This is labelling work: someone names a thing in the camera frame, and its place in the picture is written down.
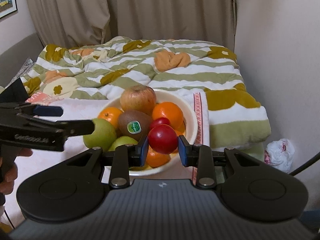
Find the person's left hand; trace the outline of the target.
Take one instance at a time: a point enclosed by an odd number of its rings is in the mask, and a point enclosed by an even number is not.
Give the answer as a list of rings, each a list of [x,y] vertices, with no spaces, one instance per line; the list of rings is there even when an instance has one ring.
[[[18,156],[30,157],[33,151],[29,148],[22,148]],[[18,176],[18,168],[15,163],[13,163],[11,169],[4,175],[3,181],[0,183],[1,193],[4,195],[11,194],[14,189],[14,183]]]

